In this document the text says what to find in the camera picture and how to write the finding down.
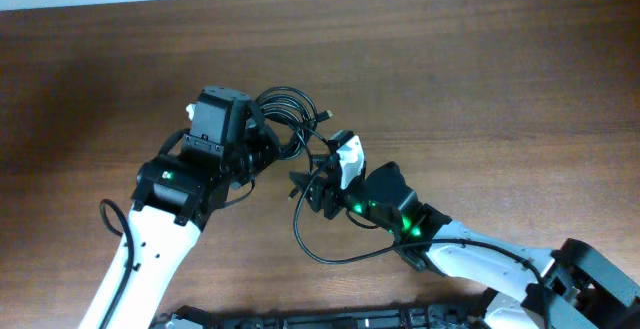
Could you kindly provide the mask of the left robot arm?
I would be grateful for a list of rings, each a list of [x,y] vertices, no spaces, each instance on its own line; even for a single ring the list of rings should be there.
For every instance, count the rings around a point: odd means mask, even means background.
[[[186,108],[190,127],[172,133],[136,177],[132,206],[113,209],[120,243],[80,325],[146,328],[176,270],[213,212],[233,205],[230,190],[254,185],[280,154],[258,102],[208,86]]]

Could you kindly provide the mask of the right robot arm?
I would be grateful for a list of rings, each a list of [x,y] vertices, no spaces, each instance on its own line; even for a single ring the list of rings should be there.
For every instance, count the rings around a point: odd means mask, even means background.
[[[293,193],[333,219],[340,210],[388,231],[418,272],[486,286],[469,321],[485,328],[636,328],[639,285],[588,243],[527,247],[472,231],[418,199],[389,162],[369,176],[342,179],[325,165],[292,172]]]

